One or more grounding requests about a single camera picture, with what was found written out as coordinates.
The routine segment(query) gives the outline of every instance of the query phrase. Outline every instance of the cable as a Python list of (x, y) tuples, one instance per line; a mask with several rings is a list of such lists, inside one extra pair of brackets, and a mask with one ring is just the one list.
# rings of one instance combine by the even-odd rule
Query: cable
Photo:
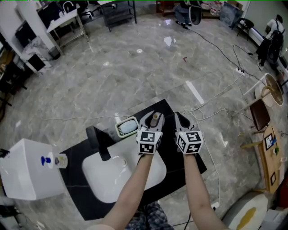
[(240, 92), (241, 92), (241, 94), (242, 94), (242, 97), (244, 98), (244, 100), (246, 101), (246, 103), (249, 104), (248, 101), (247, 101), (247, 99), (245, 98), (245, 96), (244, 96), (244, 94), (243, 94), (243, 92), (242, 92), (242, 90), (241, 90), (241, 88), (240, 88), (238, 82), (236, 82), (236, 84), (237, 84), (238, 87), (239, 87), (239, 90), (240, 90)]
[[(234, 64), (239, 70), (241, 69), (241, 67), (240, 67), (240, 62), (239, 62), (238, 57), (237, 57), (237, 55), (236, 55), (236, 52), (235, 52), (235, 50), (234, 50), (234, 46), (239, 47), (238, 45), (233, 45), (233, 46), (232, 46), (232, 49), (233, 49), (233, 51), (234, 51), (234, 53), (235, 53), (235, 55), (236, 55), (236, 58), (237, 58), (238, 63), (239, 63), (239, 66), (236, 65), (233, 61), (231, 61), (228, 57), (226, 57), (226, 55), (222, 52), (222, 50), (221, 50), (218, 46), (216, 46), (214, 43), (208, 41), (206, 38), (204, 38), (201, 34), (197, 33), (196, 31), (194, 31), (194, 30), (192, 30), (192, 29), (189, 29), (189, 30), (191, 30), (192, 32), (198, 34), (200, 37), (202, 37), (202, 38), (203, 38), (205, 41), (207, 41), (208, 43), (214, 45), (217, 49), (219, 49), (219, 51), (223, 54), (223, 56), (224, 56), (229, 62), (231, 62), (232, 64)], [(239, 48), (242, 49), (242, 50), (243, 50), (245, 53), (247, 53), (248, 55), (251, 55), (251, 54), (252, 54), (252, 53), (248, 53), (247, 51), (245, 51), (245, 50), (244, 50), (243, 48), (241, 48), (241, 47), (239, 47)], [(255, 77), (258, 81), (262, 82), (262, 81), (261, 81), (260, 79), (258, 79), (255, 75), (249, 74), (245, 69), (241, 69), (241, 70), (244, 71), (244, 72), (246, 72), (248, 75), (250, 75), (250, 76), (252, 76), (252, 77)]]
[(187, 228), (187, 225), (188, 225), (188, 223), (189, 223), (189, 221), (190, 221), (190, 218), (191, 218), (191, 213), (189, 213), (189, 218), (188, 218), (188, 220), (187, 220), (187, 223), (186, 223), (186, 225), (185, 225), (185, 228), (184, 228), (184, 230), (186, 230), (186, 228)]
[(63, 120), (68, 121), (72, 119), (99, 119), (99, 118), (112, 118), (112, 117), (131, 117), (133, 115), (125, 115), (125, 116), (101, 116), (101, 117), (71, 117), (71, 118), (40, 118), (41, 120)]
[(172, 225), (172, 227), (183, 225), (183, 224), (187, 224), (187, 222), (183, 222), (183, 223), (180, 223), (180, 224)]
[(236, 45), (233, 45), (233, 46), (232, 46), (232, 49), (233, 49), (234, 54), (235, 54), (235, 56), (236, 56), (236, 58), (237, 58), (237, 61), (238, 61), (239, 67), (240, 67), (241, 71), (243, 71), (243, 69), (241, 68), (240, 62), (239, 62), (239, 60), (238, 60), (237, 54), (236, 54), (236, 52), (235, 52), (235, 50), (234, 50), (234, 46), (236, 46)]
[(194, 33), (198, 34), (200, 37), (202, 37), (202, 38), (203, 38), (205, 41), (207, 41), (208, 43), (214, 45), (217, 49), (219, 49), (219, 51), (223, 54), (223, 56), (224, 56), (229, 62), (231, 62), (231, 63), (234, 64), (237, 68), (239, 68), (239, 66), (237, 66), (233, 61), (231, 61), (229, 58), (226, 57), (226, 55), (222, 52), (222, 50), (221, 50), (218, 46), (216, 46), (214, 43), (208, 41), (206, 38), (204, 38), (201, 34), (197, 33), (196, 31), (194, 31), (194, 30), (192, 30), (192, 29), (189, 29), (189, 30), (191, 30), (191, 31), (193, 31)]
[[(201, 131), (197, 119), (196, 119), (196, 122), (197, 122), (198, 129)], [(204, 140), (205, 147), (206, 147), (206, 149), (207, 149), (207, 151), (208, 151), (208, 153), (209, 153), (209, 155), (210, 155), (211, 161), (212, 161), (212, 163), (213, 163), (213, 165), (214, 165), (215, 171), (216, 171), (217, 176), (218, 176), (218, 202), (219, 202), (219, 207), (220, 207), (220, 176), (219, 176), (219, 173), (218, 173), (218, 171), (217, 171), (217, 168), (216, 168), (214, 159), (213, 159), (213, 157), (212, 157), (212, 155), (211, 155), (211, 153), (210, 153), (210, 151), (209, 151), (209, 149), (208, 149), (208, 147), (207, 147), (206, 140), (205, 140), (205, 137), (204, 137), (203, 132), (202, 132), (202, 136), (203, 136), (203, 140)]]
[(278, 132), (281, 134), (282, 137), (284, 137), (284, 135), (288, 135), (288, 133), (284, 133), (282, 131), (278, 131)]
[(248, 54), (249, 56), (251, 56), (251, 55), (253, 55), (253, 54), (247, 52), (246, 50), (244, 50), (243, 48), (241, 48), (241, 47), (238, 46), (238, 45), (235, 45), (235, 44), (234, 44), (234, 45), (232, 46), (232, 49), (233, 49), (234, 54), (235, 54), (235, 56), (236, 56), (236, 58), (237, 58), (237, 61), (238, 61), (238, 64), (239, 64), (240, 69), (241, 69), (243, 72), (246, 72), (248, 75), (250, 75), (250, 76), (252, 76), (252, 77), (255, 77), (258, 81), (262, 82), (262, 81), (261, 81), (259, 78), (257, 78), (255, 75), (249, 74), (246, 70), (244, 70), (244, 69), (241, 68), (240, 62), (239, 62), (238, 57), (237, 57), (237, 54), (236, 54), (236, 52), (235, 52), (235, 50), (234, 50), (234, 46), (236, 46), (236, 47), (238, 47), (239, 49), (243, 50), (243, 51), (244, 51), (246, 54)]
[[(243, 76), (243, 74), (241, 74), (239, 77), (237, 77), (232, 84), (227, 85), (220, 93), (218, 93), (218, 94), (216, 94), (215, 96), (213, 96), (212, 98), (210, 98), (207, 102), (205, 102), (204, 104), (200, 105), (198, 108), (193, 109), (193, 110), (190, 110), (190, 111), (187, 110), (187, 109), (185, 109), (185, 110), (183, 110), (183, 111), (178, 111), (178, 112), (187, 112), (187, 111), (188, 111), (188, 112), (196, 119), (197, 126), (198, 126), (198, 129), (199, 129), (200, 131), (201, 131), (201, 129), (200, 129), (199, 124), (200, 124), (203, 120), (208, 119), (208, 118), (210, 118), (210, 117), (212, 117), (212, 116), (220, 113), (221, 111), (234, 112), (234, 113), (236, 113), (236, 111), (230, 111), (230, 110), (226, 110), (226, 109), (221, 109), (221, 110), (219, 110), (218, 112), (216, 112), (216, 113), (214, 113), (214, 114), (212, 114), (212, 115), (210, 115), (210, 116), (208, 116), (208, 117), (204, 117), (204, 114), (203, 114), (203, 112), (200, 110), (200, 108), (203, 107), (204, 105), (206, 105), (209, 101), (211, 101), (211, 100), (214, 99), (215, 97), (217, 97), (217, 96), (218, 96), (219, 94), (221, 94), (223, 91), (225, 91), (229, 86), (231, 86), (231, 85), (233, 85), (235, 82), (237, 82), (237, 80), (238, 80), (241, 76)], [(202, 118), (201, 118), (201, 119), (197, 118), (196, 115), (195, 115), (195, 111), (197, 111), (197, 110), (199, 110), (199, 111), (202, 113)], [(245, 115), (245, 114), (243, 114), (243, 113), (240, 113), (240, 114), (242, 114), (242, 115), (244, 115), (245, 117), (247, 117), (247, 118), (249, 118), (250, 120), (252, 120), (252, 118), (248, 117), (247, 115)], [(212, 163), (213, 163), (213, 165), (214, 165), (215, 171), (216, 171), (217, 176), (218, 176), (218, 202), (219, 202), (219, 206), (220, 206), (220, 205), (221, 205), (221, 202), (220, 202), (220, 198), (221, 198), (221, 196), (220, 196), (220, 176), (219, 176), (218, 170), (217, 170), (217, 168), (216, 168), (214, 159), (213, 159), (213, 157), (212, 157), (212, 155), (211, 155), (211, 153), (210, 153), (210, 151), (209, 151), (209, 149), (208, 149), (208, 147), (207, 147), (206, 140), (205, 140), (205, 137), (204, 137), (203, 132), (202, 132), (202, 136), (203, 136), (203, 140), (204, 140), (205, 147), (206, 147), (206, 149), (207, 149), (207, 151), (208, 151), (208, 153), (209, 153), (209, 156), (210, 156), (210, 158), (211, 158), (211, 161), (212, 161)]]

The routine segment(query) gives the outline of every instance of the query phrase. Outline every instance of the person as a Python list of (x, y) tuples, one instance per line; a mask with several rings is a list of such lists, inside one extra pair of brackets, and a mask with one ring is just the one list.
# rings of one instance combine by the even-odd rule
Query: person
[[(225, 230), (227, 227), (211, 208), (205, 187), (193, 154), (183, 155), (188, 205), (199, 230)], [(133, 175), (124, 185), (118, 200), (99, 225), (89, 230), (172, 230), (167, 217), (157, 202), (137, 210), (148, 178), (153, 155), (143, 155)]]
[(283, 19), (279, 14), (276, 16), (276, 19), (271, 19), (267, 23), (267, 26), (265, 29), (265, 32), (267, 33), (267, 35), (256, 51), (256, 53), (258, 54), (257, 59), (260, 62), (258, 63), (258, 67), (260, 70), (263, 70), (264, 63), (267, 60), (268, 49), (269, 49), (269, 46), (271, 45), (271, 40), (273, 38), (274, 31), (280, 31), (283, 34), (283, 38), (285, 37), (285, 30), (284, 30), (282, 23), (283, 23)]
[(198, 5), (197, 1), (180, 1), (180, 5), (174, 7), (176, 23), (184, 29), (188, 29), (185, 25), (192, 26), (189, 18), (189, 8), (192, 5)]

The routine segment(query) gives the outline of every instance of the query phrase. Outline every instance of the gray marble floor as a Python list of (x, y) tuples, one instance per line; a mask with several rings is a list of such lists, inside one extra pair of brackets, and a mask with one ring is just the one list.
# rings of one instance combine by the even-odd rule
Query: gray marble floor
[[(215, 43), (228, 58), (236, 63), (232, 45), (237, 44), (249, 52), (256, 47), (246, 38), (236, 36), (218, 20), (202, 20), (193, 30)], [(65, 56), (55, 62), (46, 75), (32, 76), (27, 81), (28, 90), (21, 90), (13, 98), (1, 123), (0, 145), (8, 149), (22, 138), (49, 143), (59, 151), (86, 139), (85, 128), (94, 125), (100, 129), (112, 127), (114, 118), (45, 120), (49, 118), (99, 117), (133, 114), (153, 103), (166, 99), (174, 111), (192, 110), (221, 92), (239, 75), (235, 67), (216, 47), (190, 30), (184, 30), (173, 17), (161, 15), (138, 17), (133, 22), (107, 28), (96, 25), (90, 29), (90, 44), (79, 38), (65, 47)], [(259, 71), (256, 61), (235, 48), (241, 66), (261, 78), (270, 68)], [(195, 97), (191, 85), (200, 97)], [(247, 74), (238, 79), (243, 92), (249, 90), (257, 79)], [(227, 87), (219, 96), (201, 107), (204, 117), (220, 109), (238, 110), (245, 105), (238, 85)], [(287, 99), (283, 106), (269, 108), (272, 121), (279, 130), (288, 132)], [(186, 112), (186, 116), (195, 119)], [(195, 111), (201, 118), (200, 111)], [(201, 156), (207, 166), (202, 175), (210, 193), (211, 202), (218, 201), (218, 174), (220, 177), (219, 217), (262, 179), (261, 164), (254, 149), (242, 150), (240, 145), (249, 137), (238, 137), (239, 132), (250, 129), (252, 121), (243, 115), (231, 117), (222, 111), (200, 122), (207, 147), (214, 159), (213, 166), (206, 147)], [(33, 202), (16, 201), (19, 210), (27, 217), (29, 229), (42, 223), (48, 230), (82, 230), (95, 223), (84, 221), (69, 193)], [(187, 221), (189, 209), (185, 186), (159, 200), (169, 223), (176, 225)], [(189, 229), (196, 229), (194, 223)]]

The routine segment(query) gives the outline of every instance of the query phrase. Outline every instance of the power strip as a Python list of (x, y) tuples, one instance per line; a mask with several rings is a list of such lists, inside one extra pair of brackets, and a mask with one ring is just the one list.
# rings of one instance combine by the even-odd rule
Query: power strip
[(219, 202), (217, 201), (217, 202), (215, 202), (215, 203), (213, 203), (213, 204), (211, 204), (211, 208), (215, 211), (216, 210), (216, 208), (218, 208), (219, 207)]
[(236, 72), (239, 73), (239, 74), (242, 74), (243, 76), (245, 76), (245, 73), (242, 72), (240, 69), (238, 70), (238, 68), (235, 68)]

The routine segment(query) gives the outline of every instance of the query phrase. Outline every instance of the sink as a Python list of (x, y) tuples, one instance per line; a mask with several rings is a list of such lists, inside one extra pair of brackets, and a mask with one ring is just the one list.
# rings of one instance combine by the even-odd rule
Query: sink
[[(111, 155), (109, 160), (103, 161), (97, 152), (84, 159), (82, 169), (96, 198), (105, 203), (113, 203), (117, 201), (139, 161), (136, 134), (107, 149)], [(165, 176), (166, 166), (156, 151), (145, 190), (161, 183)]]

